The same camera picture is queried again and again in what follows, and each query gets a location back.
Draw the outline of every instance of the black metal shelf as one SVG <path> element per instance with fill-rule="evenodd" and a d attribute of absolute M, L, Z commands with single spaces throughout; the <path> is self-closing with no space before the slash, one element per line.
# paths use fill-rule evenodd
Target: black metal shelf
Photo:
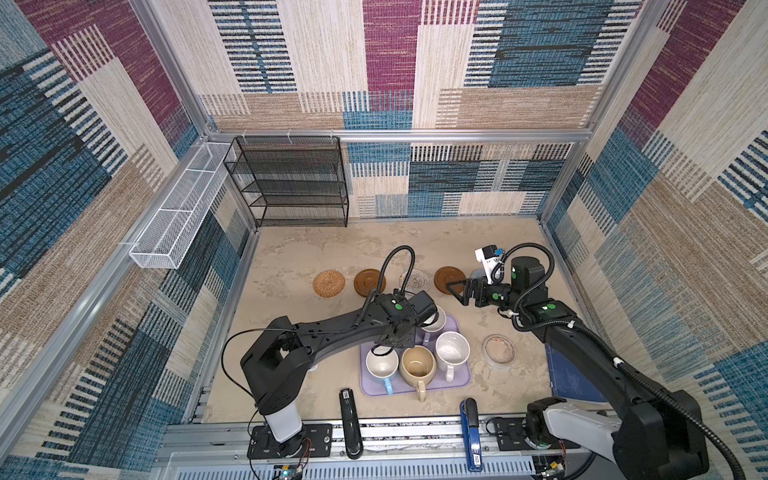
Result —
<path fill-rule="evenodd" d="M 251 194 L 247 203 L 259 227 L 347 225 L 337 137 L 236 137 L 224 165 L 243 198 Z"/>

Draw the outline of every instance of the white mesh basket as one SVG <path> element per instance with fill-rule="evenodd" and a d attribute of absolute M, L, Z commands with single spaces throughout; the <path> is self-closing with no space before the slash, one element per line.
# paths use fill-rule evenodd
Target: white mesh basket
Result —
<path fill-rule="evenodd" d="M 229 144 L 206 143 L 131 248 L 141 268 L 177 269 L 197 235 L 210 205 L 227 178 L 223 159 L 234 156 Z"/>

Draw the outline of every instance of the white mug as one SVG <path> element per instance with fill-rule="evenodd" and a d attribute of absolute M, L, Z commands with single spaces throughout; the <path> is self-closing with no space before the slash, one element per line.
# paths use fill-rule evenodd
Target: white mug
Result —
<path fill-rule="evenodd" d="M 445 372 L 445 381 L 453 382 L 453 372 L 469 360 L 469 342 L 459 332 L 445 332 L 435 344 L 437 366 Z"/>
<path fill-rule="evenodd" d="M 429 341 L 432 334 L 435 334 L 445 328 L 445 310 L 442 309 L 440 305 L 437 306 L 437 320 L 432 325 L 423 326 L 422 330 L 424 331 L 424 340 L 422 340 L 422 345 L 426 345 Z M 430 323 L 431 321 L 435 320 L 435 315 L 432 315 L 429 317 L 429 320 L 427 320 L 427 323 Z"/>
<path fill-rule="evenodd" d="M 397 372 L 400 358 L 397 356 L 395 350 L 390 349 L 388 346 L 377 346 L 374 350 L 378 354 L 382 354 L 387 350 L 389 350 L 389 353 L 381 356 L 373 355 L 373 352 L 368 352 L 368 355 L 366 356 L 366 368 L 371 375 L 384 382 L 386 394 L 392 395 L 392 382 L 389 381 L 389 378 Z"/>

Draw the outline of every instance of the black robotic arm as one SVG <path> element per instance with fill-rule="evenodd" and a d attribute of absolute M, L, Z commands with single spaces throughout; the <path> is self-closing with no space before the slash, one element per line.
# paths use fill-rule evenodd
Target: black robotic arm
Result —
<path fill-rule="evenodd" d="M 493 260 L 499 250 L 488 246 L 482 255 L 478 253 L 478 260 L 482 256 L 487 260 L 487 277 L 449 283 L 449 290 L 463 305 L 474 299 L 478 307 L 496 306 L 500 315 L 511 318 L 516 329 L 533 332 L 559 351 L 602 392 L 621 420 L 603 420 L 557 397 L 542 399 L 528 405 L 526 434 L 530 441 L 542 445 L 568 439 L 592 446 L 593 451 L 615 462 L 629 480 L 671 480 L 708 470 L 706 436 L 726 457 L 734 478 L 744 478 L 733 453 L 701 424 L 696 400 L 683 390 L 668 392 L 638 372 L 589 330 L 576 312 L 550 298 L 545 282 L 554 269 L 554 259 L 543 246 L 524 245 L 547 253 L 550 266 L 546 272 L 537 259 L 516 257 L 511 262 L 512 282 L 503 283 L 503 264 L 518 247 Z M 400 250 L 412 255 L 402 290 L 381 293 L 386 265 Z M 414 258 L 407 246 L 392 251 L 382 265 L 379 285 L 362 309 L 312 323 L 291 324 L 282 316 L 273 320 L 243 356 L 243 373 L 259 412 L 280 443 L 281 456 L 295 455 L 303 441 L 295 401 L 313 364 L 369 341 L 392 348 L 413 346 L 416 329 L 428 325 L 437 313 L 426 292 L 408 299 L 404 296 Z M 458 283 L 464 286 L 462 293 L 452 288 Z"/>
<path fill-rule="evenodd" d="M 549 267 L 545 271 L 534 257 L 515 257 L 511 283 L 503 283 L 507 258 L 522 247 L 545 252 Z M 602 420 L 557 397 L 538 400 L 528 405 L 526 415 L 526 434 L 533 443 L 551 444 L 563 438 L 584 445 L 584 439 L 590 438 L 605 447 L 607 439 L 610 445 L 600 453 L 615 462 L 627 479 L 671 480 L 709 469 L 707 438 L 728 461 L 733 477 L 745 478 L 735 455 L 701 422 L 700 407 L 692 396 L 683 390 L 669 392 L 643 375 L 588 329 L 574 310 L 548 295 L 545 282 L 554 271 L 554 257 L 546 247 L 522 243 L 500 252 L 496 245 L 477 250 L 486 277 L 449 283 L 448 290 L 462 305 L 474 299 L 478 307 L 496 306 L 518 331 L 532 332 L 557 350 L 603 394 L 621 419 L 620 425 Z M 464 286 L 461 293 L 453 288 L 457 284 Z M 574 428 L 558 424 L 571 420 Z M 613 431 L 601 438 L 591 428 Z"/>

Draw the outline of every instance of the patterned wall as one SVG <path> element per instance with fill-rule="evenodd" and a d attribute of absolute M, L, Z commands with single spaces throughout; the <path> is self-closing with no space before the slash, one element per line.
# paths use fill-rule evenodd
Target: patterned wall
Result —
<path fill-rule="evenodd" d="M 768 478 L 768 2 L 673 0 L 548 222 L 603 337 Z M 730 478 L 717 451 L 717 472 Z"/>
<path fill-rule="evenodd" d="M 0 478 L 148 477 L 166 426 L 182 421 L 248 235 L 225 186 L 178 270 L 133 266 Z"/>
<path fill-rule="evenodd" d="M 349 216 L 536 214 L 571 144 L 342 145 Z"/>
<path fill-rule="evenodd" d="M 640 4 L 155 2 L 223 130 L 581 127 Z"/>
<path fill-rule="evenodd" d="M 196 132 L 125 0 L 0 0 L 0 51 L 1 402 Z M 240 262 L 235 205 L 219 192 L 179 270 L 130 272 L 0 478 L 149 469 Z"/>
<path fill-rule="evenodd" d="M 0 402 L 196 133 L 127 0 L 0 0 Z"/>

